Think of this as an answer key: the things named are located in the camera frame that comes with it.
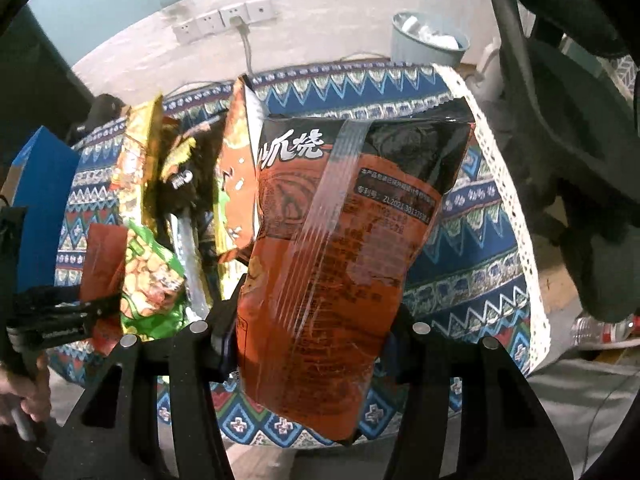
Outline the left hand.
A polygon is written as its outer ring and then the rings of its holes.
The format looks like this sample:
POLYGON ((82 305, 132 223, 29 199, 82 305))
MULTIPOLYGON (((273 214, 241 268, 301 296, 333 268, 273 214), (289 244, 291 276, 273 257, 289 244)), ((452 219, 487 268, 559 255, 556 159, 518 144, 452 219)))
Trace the left hand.
POLYGON ((51 414, 51 390, 49 386, 50 373, 48 357, 40 353, 36 361, 37 373, 34 379, 29 379, 11 372, 1 365, 1 425, 14 424, 7 396, 17 396, 20 399, 22 411, 34 422, 45 422, 51 414))

